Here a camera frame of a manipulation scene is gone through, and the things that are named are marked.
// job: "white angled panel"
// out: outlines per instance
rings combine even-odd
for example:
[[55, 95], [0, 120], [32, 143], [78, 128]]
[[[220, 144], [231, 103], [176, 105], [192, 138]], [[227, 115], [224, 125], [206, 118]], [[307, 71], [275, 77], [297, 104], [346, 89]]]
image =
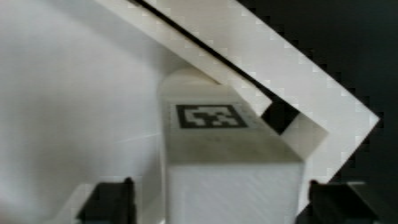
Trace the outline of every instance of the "white angled panel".
[[[178, 37], [170, 34], [172, 32], [165, 31], [165, 25], [154, 25], [156, 18], [153, 17], [151, 22], [149, 20], [144, 22], [144, 17], [133, 16], [137, 8], [128, 10], [124, 0], [98, 1], [135, 25], [140, 23], [137, 20], [142, 20], [138, 28], [174, 52], [179, 52], [179, 56], [220, 83], [222, 77], [227, 79], [236, 77], [231, 72], [220, 72], [220, 69], [222, 71], [227, 69], [215, 66], [211, 59], [194, 56], [206, 55], [206, 53], [197, 53], [199, 51], [192, 50], [195, 46], [186, 40], [181, 38], [179, 41], [172, 41]], [[151, 0], [149, 3], [295, 106], [307, 118], [298, 117], [297, 119], [302, 120], [295, 121], [295, 124], [302, 123], [306, 128], [302, 129], [300, 125], [295, 125], [288, 127], [282, 134], [307, 163], [300, 194], [302, 209], [307, 203], [309, 180], [316, 179], [320, 182], [330, 180], [378, 118], [234, 0]], [[233, 87], [242, 93], [242, 88], [236, 85]], [[250, 98], [249, 95], [243, 98], [250, 106], [259, 105], [259, 98]]]

